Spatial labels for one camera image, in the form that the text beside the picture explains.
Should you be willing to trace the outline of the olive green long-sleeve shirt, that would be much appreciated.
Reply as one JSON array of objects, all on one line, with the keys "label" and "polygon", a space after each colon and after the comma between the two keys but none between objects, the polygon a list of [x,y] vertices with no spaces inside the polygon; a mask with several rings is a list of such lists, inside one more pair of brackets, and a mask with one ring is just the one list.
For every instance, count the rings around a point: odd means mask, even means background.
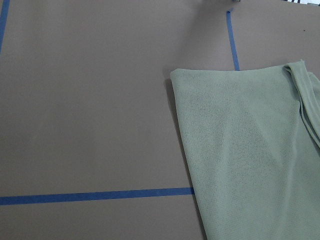
[{"label": "olive green long-sleeve shirt", "polygon": [[303,60],[170,73],[209,240],[320,237],[320,81]]}]

